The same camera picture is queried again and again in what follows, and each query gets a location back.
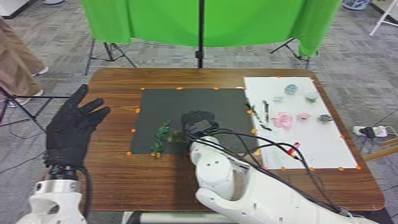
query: metal pole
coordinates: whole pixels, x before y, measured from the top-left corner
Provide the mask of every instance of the metal pole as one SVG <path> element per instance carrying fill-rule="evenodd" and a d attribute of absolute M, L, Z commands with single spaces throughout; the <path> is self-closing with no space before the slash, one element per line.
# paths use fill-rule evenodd
<path fill-rule="evenodd" d="M 197 58 L 197 68 L 202 68 L 202 59 L 204 59 L 204 0 L 199 0 L 199 49 L 195 51 L 195 58 Z"/>

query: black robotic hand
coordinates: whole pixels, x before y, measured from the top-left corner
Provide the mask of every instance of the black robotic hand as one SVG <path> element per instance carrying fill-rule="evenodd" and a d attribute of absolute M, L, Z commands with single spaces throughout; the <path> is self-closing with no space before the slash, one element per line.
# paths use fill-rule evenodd
<path fill-rule="evenodd" d="M 46 166 L 83 167 L 90 134 L 110 113 L 108 107 L 96 110 L 103 105 L 101 98 L 78 107 L 87 92 L 89 86 L 81 85 L 46 127 Z"/>

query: gray object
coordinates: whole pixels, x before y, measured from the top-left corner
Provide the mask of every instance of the gray object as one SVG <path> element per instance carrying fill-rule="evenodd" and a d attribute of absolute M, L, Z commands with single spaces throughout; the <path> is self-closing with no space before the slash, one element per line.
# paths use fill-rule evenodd
<path fill-rule="evenodd" d="M 142 106 L 135 123 L 131 151 L 149 154 L 154 144 L 154 134 L 167 120 L 172 130 L 181 130 L 181 115 L 190 111 L 208 111 L 215 114 L 220 128 L 234 132 L 250 133 L 252 121 L 245 107 L 245 92 L 240 89 L 149 89 L 142 94 Z M 216 135 L 222 146 L 234 152 L 245 152 L 240 140 L 232 135 Z M 256 147 L 256 140 L 245 138 L 248 148 Z M 165 142 L 163 154 L 186 154 L 188 144 Z"/>

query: green screen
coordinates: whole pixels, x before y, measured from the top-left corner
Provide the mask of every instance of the green screen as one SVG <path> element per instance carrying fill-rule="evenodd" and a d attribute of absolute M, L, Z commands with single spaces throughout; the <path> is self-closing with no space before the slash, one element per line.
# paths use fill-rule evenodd
<path fill-rule="evenodd" d="M 83 0 L 94 39 L 140 38 L 197 46 L 199 0 Z M 318 50 L 339 0 L 206 0 L 206 47 L 264 44 L 295 37 L 298 53 Z"/>

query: white sheet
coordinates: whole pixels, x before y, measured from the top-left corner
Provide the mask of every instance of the white sheet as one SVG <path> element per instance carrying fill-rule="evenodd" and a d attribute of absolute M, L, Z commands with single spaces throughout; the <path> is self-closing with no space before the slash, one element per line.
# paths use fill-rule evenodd
<path fill-rule="evenodd" d="M 298 86 L 298 91 L 293 96 L 284 94 L 288 84 Z M 286 112 L 293 116 L 293 127 L 289 131 L 270 126 L 272 132 L 259 127 L 257 119 L 252 116 L 257 135 L 277 142 L 295 144 L 300 143 L 300 152 L 304 154 L 309 167 L 312 168 L 355 168 L 357 162 L 351 152 L 341 138 L 341 133 L 334 121 L 323 124 L 318 121 L 318 116 L 328 114 L 327 106 L 318 95 L 318 100 L 309 103 L 305 93 L 316 92 L 312 80 L 307 77 L 245 77 L 245 95 L 250 105 L 256 105 L 259 118 L 264 120 L 263 100 L 270 104 L 270 117 L 279 112 Z M 272 101 L 275 96 L 284 96 L 280 103 Z M 296 119 L 296 114 L 307 112 L 311 118 L 307 121 Z M 300 169 L 300 162 L 275 148 L 263 149 L 263 162 L 268 169 Z"/>

